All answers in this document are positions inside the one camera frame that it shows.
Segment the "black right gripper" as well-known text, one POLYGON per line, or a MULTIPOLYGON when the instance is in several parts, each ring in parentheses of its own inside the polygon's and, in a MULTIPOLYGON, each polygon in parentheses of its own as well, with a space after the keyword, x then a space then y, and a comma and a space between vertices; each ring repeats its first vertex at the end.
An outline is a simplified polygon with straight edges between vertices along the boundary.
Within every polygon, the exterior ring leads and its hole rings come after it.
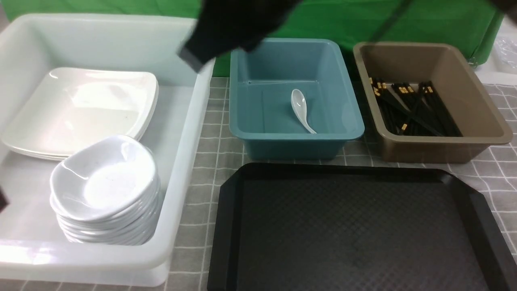
POLYGON ((212 59, 251 52, 288 19, 300 0, 203 0, 195 27, 178 56, 195 72, 212 59))

